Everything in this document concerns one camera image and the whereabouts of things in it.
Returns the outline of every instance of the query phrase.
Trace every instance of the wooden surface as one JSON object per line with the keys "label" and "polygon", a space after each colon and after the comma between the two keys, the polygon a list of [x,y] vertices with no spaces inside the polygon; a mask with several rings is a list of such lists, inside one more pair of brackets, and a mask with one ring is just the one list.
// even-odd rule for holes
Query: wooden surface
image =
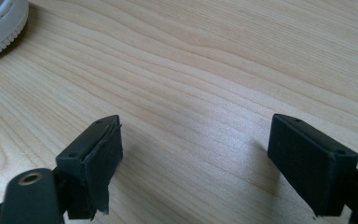
{"label": "wooden surface", "polygon": [[124,160],[92,223],[347,223],[267,158],[274,113],[358,152],[358,1],[33,0],[0,55],[0,202],[119,114]]}

